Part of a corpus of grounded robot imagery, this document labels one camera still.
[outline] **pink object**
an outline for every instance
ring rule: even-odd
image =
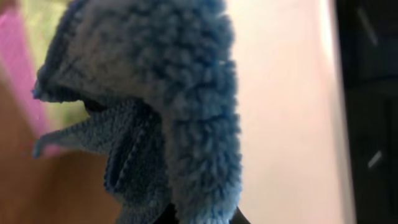
[[[6,69],[6,80],[36,135],[49,131],[44,107],[33,100],[34,69],[25,39],[23,20],[15,8],[0,15],[0,60]]]

